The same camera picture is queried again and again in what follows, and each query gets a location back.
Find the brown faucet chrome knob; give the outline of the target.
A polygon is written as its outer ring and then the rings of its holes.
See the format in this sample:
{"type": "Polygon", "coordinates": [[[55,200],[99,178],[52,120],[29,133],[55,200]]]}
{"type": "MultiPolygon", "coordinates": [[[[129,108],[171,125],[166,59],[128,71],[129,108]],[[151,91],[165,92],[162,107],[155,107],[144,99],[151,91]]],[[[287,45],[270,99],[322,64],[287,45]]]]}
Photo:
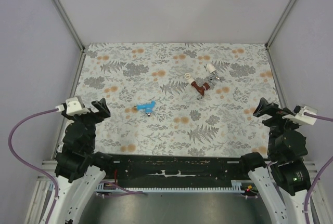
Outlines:
{"type": "Polygon", "coordinates": [[[199,96],[197,97],[198,100],[201,100],[204,97],[205,91],[210,89],[209,83],[205,82],[201,86],[199,86],[196,81],[193,81],[191,83],[191,86],[196,89],[196,91],[199,93],[199,96]]]}

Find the white pipe elbow fitting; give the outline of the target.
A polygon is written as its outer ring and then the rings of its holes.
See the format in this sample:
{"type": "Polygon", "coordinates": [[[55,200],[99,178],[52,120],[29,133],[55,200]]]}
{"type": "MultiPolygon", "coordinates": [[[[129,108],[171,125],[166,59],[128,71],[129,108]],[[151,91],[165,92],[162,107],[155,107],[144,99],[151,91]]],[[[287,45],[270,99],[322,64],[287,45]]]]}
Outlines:
{"type": "Polygon", "coordinates": [[[190,85],[195,81],[195,79],[191,76],[190,73],[186,73],[186,74],[184,75],[184,78],[187,80],[187,82],[188,82],[190,85]]]}

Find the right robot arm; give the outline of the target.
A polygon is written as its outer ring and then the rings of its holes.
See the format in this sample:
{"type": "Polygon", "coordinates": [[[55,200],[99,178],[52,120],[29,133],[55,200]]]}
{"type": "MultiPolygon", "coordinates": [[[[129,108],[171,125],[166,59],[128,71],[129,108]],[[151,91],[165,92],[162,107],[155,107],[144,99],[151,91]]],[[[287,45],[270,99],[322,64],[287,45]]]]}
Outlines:
{"type": "Polygon", "coordinates": [[[298,132],[302,125],[313,126],[316,114],[310,107],[281,109],[261,98],[253,116],[268,115],[267,164],[258,152],[241,156],[239,175],[254,183],[272,223],[313,223],[310,205],[311,178],[303,161],[308,154],[306,137],[298,132]]]}

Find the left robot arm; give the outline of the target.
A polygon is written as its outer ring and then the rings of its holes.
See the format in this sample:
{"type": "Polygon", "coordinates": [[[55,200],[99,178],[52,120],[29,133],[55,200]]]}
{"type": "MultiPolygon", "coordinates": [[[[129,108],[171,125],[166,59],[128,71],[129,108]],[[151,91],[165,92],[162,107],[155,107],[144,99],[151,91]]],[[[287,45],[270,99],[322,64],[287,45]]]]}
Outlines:
{"type": "Polygon", "coordinates": [[[56,155],[53,192],[41,223],[79,223],[83,210],[102,179],[114,174],[112,157],[95,151],[96,125],[110,117],[105,98],[87,108],[81,97],[56,106],[71,123],[65,129],[61,152],[56,155]]]}

